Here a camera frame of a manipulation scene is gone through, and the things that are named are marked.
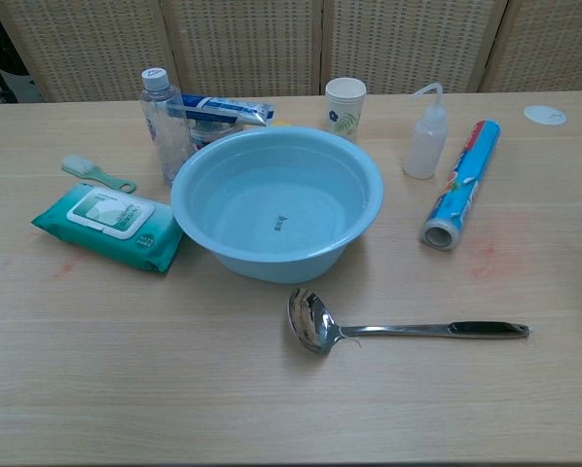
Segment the steel ladle with black handle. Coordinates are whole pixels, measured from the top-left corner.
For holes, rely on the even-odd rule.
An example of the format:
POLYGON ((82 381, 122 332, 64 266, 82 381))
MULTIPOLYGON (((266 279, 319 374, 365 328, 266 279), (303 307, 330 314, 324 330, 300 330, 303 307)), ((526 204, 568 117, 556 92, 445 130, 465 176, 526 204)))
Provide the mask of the steel ladle with black handle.
POLYGON ((446 324, 340 326, 327 306, 311 289, 293 291, 287 315, 299 342, 316 354, 328 354, 344 339, 361 337, 424 337, 480 340, 527 339, 529 326, 500 321, 456 321, 446 324))

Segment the light blue plastic basin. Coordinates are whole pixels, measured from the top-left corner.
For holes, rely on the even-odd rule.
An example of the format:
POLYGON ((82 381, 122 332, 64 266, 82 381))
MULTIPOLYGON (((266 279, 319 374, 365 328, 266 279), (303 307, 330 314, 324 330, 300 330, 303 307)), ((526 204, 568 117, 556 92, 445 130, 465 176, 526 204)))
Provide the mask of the light blue plastic basin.
POLYGON ((197 151, 170 193, 182 231, 227 269, 281 284, 330 269, 376 220, 382 175, 356 144, 302 126, 245 130, 197 151))

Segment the clear round jar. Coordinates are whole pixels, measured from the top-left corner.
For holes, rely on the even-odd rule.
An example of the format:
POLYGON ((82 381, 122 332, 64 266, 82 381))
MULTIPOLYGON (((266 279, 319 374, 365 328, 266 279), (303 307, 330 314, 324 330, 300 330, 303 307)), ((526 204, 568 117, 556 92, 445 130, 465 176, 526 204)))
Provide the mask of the clear round jar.
POLYGON ((190 122, 190 138, 197 150, 221 139, 227 135, 243 130, 242 125, 213 122, 213 121, 192 121, 190 122))

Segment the paper cup with floral print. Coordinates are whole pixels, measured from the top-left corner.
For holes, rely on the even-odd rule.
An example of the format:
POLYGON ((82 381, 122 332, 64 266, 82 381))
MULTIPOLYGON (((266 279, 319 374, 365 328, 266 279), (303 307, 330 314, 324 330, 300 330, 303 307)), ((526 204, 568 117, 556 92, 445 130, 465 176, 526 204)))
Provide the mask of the paper cup with floral print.
POLYGON ((366 94, 365 84, 356 78, 341 77, 329 81, 325 87, 327 130, 354 141, 366 94))

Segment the blue white toothpaste tube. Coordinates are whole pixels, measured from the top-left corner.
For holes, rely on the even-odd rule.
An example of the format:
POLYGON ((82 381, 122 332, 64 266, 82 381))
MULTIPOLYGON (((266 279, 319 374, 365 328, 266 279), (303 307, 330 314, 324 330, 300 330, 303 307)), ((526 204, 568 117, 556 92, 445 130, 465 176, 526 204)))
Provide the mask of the blue white toothpaste tube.
POLYGON ((182 94, 186 116, 193 120, 232 125, 267 126, 274 116, 271 103, 238 101, 224 97, 182 94))

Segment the white squeeze wash bottle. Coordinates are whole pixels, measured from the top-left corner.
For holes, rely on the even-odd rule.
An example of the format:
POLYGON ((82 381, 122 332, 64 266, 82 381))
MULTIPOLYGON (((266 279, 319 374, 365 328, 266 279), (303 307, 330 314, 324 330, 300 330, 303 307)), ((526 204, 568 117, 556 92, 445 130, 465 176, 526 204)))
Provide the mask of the white squeeze wash bottle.
POLYGON ((404 172, 418 180, 429 179, 434 175, 448 135, 447 112, 442 102, 443 86, 438 82, 431 83, 412 93, 412 96, 417 97, 433 90, 435 99, 416 122, 411 149, 403 161, 404 172))

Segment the clear plastic bottle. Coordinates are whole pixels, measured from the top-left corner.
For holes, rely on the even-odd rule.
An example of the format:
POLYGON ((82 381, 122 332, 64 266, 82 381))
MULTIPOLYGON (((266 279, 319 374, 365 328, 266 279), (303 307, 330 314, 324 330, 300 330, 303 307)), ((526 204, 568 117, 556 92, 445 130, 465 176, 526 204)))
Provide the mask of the clear plastic bottle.
POLYGON ((164 68, 145 69, 141 79, 142 112, 159 156, 164 181, 171 186, 180 168, 195 153, 182 94, 170 82, 164 68))

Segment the blue cling film roll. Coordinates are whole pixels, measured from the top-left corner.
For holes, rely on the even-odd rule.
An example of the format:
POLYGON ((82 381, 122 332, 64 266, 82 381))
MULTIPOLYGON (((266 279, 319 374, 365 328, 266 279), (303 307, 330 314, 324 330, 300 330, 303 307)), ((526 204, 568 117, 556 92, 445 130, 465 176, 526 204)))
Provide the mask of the blue cling film roll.
POLYGON ((500 132, 495 121, 483 120, 474 125, 445 187, 421 227, 421 242, 442 251, 456 247, 500 132))

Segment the green wet wipes pack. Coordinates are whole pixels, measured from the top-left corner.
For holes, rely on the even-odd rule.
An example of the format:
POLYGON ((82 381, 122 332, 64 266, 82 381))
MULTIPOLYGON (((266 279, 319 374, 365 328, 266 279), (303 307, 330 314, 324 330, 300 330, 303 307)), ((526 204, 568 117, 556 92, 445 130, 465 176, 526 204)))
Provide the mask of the green wet wipes pack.
POLYGON ((171 207, 117 190, 78 183, 32 224, 137 269, 164 273, 183 237, 171 207))

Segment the woven folding screen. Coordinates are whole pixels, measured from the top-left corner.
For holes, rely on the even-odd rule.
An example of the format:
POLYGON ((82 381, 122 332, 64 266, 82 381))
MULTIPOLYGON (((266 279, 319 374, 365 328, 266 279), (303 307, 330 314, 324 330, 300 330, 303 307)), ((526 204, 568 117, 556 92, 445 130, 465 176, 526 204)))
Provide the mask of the woven folding screen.
POLYGON ((582 0, 0 0, 0 60, 49 102, 582 90, 582 0))

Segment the green brush with white bristles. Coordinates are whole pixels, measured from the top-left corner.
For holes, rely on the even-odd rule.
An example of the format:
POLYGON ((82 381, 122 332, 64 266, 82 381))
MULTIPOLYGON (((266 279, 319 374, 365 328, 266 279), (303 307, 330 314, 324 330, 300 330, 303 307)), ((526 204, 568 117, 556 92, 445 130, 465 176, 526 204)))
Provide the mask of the green brush with white bristles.
POLYGON ((127 194, 133 193, 137 188, 135 183, 111 176, 94 162, 79 155, 65 156, 62 160, 61 169, 83 180, 96 181, 110 189, 127 194))

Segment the white round grommet cover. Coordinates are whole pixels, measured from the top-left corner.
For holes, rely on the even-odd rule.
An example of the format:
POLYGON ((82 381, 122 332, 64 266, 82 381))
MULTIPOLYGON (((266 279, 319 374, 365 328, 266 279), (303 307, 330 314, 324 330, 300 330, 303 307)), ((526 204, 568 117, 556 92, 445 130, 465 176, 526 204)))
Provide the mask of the white round grommet cover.
POLYGON ((529 105, 523 113, 530 121, 543 126, 562 126, 567 122, 564 111, 549 105, 529 105))

